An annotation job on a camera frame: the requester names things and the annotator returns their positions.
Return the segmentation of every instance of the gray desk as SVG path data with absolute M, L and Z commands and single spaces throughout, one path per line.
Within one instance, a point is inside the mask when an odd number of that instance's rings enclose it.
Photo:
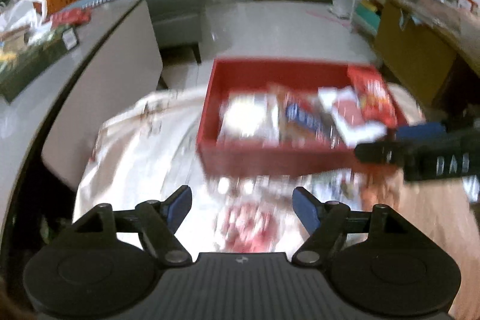
M 144 29 L 139 29 L 139 26 L 133 26 L 131 22 L 128 22 L 131 21 L 129 18 L 134 15 L 136 15 L 138 23 L 143 24 L 145 21 Z M 131 100 L 129 104 L 155 89 L 162 70 L 162 62 L 151 21 L 149 18 L 142 20 L 144 15 L 148 16 L 148 9 L 143 0 L 118 0 L 94 9 L 92 21 L 77 30 L 79 46 L 34 80 L 11 105 L 8 105 L 0 97 L 0 238 L 3 237 L 12 197 L 21 185 L 22 173 L 26 169 L 29 157 L 34 151 L 37 151 L 37 148 L 42 147 L 42 145 L 38 145 L 37 141 L 45 140 L 50 132 L 52 121 L 57 115 L 71 107 L 68 104 L 68 98 L 75 90 L 75 86 L 81 85 L 82 80 L 88 75 L 89 69 L 95 69 L 95 67 L 105 73 L 99 75 L 99 80 L 109 81 L 109 69 L 105 67 L 104 63 L 99 67 L 97 63 L 101 63 L 101 61 L 96 59 L 98 58 L 97 54 L 100 55 L 101 52 L 103 53 L 100 57 L 103 59 L 118 56 L 118 54 L 106 52 L 105 49 L 109 41 L 112 41 L 110 38 L 115 36 L 115 32 L 123 29 L 123 36 L 131 34 L 129 45 L 133 49 L 136 48 L 137 41 L 138 45 L 142 45 L 146 40 L 148 43 L 153 42 L 156 48 L 156 52 L 150 49 L 152 55 L 148 61 L 143 61 L 140 57 L 118 61 L 117 68 L 122 68 L 126 64 L 126 60 L 136 62 L 137 68 L 142 71 L 142 75 L 146 76 L 141 83 L 142 87 L 135 90 L 137 96 L 128 97 Z M 136 31 L 140 31 L 140 34 L 143 33 L 143 36 L 145 36 L 145 32 L 149 33 L 147 39 L 141 40 L 135 36 Z M 103 99 L 102 96 L 96 97 L 99 102 Z M 102 116 L 106 116 L 105 119 L 108 119 L 111 117 L 111 113 L 95 113 L 97 120 Z

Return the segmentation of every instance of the sofa leg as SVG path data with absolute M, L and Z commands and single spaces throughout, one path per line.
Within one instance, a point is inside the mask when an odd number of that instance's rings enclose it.
M 202 63 L 202 58 L 200 57 L 200 48 L 198 47 L 198 44 L 194 44 L 191 46 L 191 49 L 193 50 L 195 60 L 197 61 L 197 64 Z
M 158 79 L 158 83 L 157 83 L 157 90 L 168 90 L 168 89 L 169 89 L 169 86 L 166 85 L 162 75 L 160 75 L 160 79 Z

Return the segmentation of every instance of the white logo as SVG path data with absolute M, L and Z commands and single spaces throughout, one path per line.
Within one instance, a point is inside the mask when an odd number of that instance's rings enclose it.
M 242 257 L 240 257 L 240 258 L 236 258 L 235 260 L 237 261 L 237 263 L 241 263 L 241 264 L 243 264 L 243 263 L 245 263 L 245 262 L 248 262 L 248 258 L 247 258 L 246 256 L 242 256 Z

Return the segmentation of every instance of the ribbed black surface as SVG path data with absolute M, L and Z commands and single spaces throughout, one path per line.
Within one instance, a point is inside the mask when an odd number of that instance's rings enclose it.
M 284 254 L 201 254 L 167 271 L 143 302 L 118 320 L 375 319 L 343 302 L 323 275 Z M 432 317 L 447 320 L 446 314 Z

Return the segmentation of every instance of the white label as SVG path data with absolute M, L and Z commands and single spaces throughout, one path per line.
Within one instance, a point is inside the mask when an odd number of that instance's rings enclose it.
M 73 28 L 63 32 L 62 38 L 67 51 L 71 50 L 75 45 L 78 44 L 77 36 L 75 35 Z

